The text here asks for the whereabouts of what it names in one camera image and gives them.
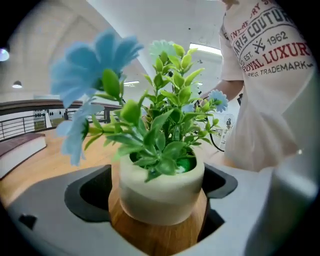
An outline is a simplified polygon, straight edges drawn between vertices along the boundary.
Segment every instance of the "person's arm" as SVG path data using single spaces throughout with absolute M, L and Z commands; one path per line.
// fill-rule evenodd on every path
M 221 91 L 231 101 L 244 87 L 243 72 L 223 26 L 219 34 L 222 53 L 221 81 L 212 90 Z M 207 97 L 212 90 L 202 94 L 200 97 L 202 99 Z

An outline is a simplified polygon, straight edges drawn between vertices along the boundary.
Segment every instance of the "ceiling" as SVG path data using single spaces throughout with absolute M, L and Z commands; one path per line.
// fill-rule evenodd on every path
M 136 35 L 145 45 L 140 57 L 124 70 L 127 81 L 140 81 L 125 88 L 124 98 L 137 100 L 149 86 L 142 74 L 154 74 L 148 45 L 165 39 L 186 50 L 190 43 L 219 48 L 223 14 L 222 3 L 207 0 L 44 0 L 9 41 L 10 59 L 0 63 L 0 99 L 17 100 L 18 93 L 48 95 L 49 67 L 65 48 L 76 41 L 90 43 L 99 32 L 113 27 L 121 37 Z M 221 57 L 199 52 L 194 61 L 201 62 L 194 69 L 205 68 L 198 78 L 202 91 L 212 89 L 220 76 Z M 22 82 L 22 89 L 12 88 L 16 80 Z

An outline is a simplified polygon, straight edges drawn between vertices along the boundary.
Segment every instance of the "white t-shirt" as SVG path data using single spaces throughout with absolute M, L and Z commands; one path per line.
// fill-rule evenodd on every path
M 311 51 L 272 0 L 239 0 L 232 5 L 223 19 L 220 46 L 221 79 L 244 81 L 225 155 L 246 170 L 277 165 L 297 151 L 282 114 L 315 69 Z

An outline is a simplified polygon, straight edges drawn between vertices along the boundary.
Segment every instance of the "railing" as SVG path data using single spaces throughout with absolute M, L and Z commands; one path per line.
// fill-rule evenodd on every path
M 71 120 L 74 113 L 82 106 L 82 101 L 75 101 L 65 109 L 60 100 L 22 100 L 0 103 L 0 141 L 9 140 L 25 133 L 41 132 L 56 128 L 62 121 Z M 110 112 L 120 106 L 97 103 L 104 107 L 96 113 L 101 123 L 110 122 Z

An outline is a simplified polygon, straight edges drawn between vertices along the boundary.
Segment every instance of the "white flower pot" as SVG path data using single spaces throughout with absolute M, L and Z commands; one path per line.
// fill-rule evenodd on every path
M 133 165 L 129 155 L 120 159 L 120 203 L 132 218 L 153 225 L 183 222 L 192 213 L 205 172 L 201 150 L 193 150 L 196 167 L 176 175 L 161 175 L 145 182 L 148 172 Z

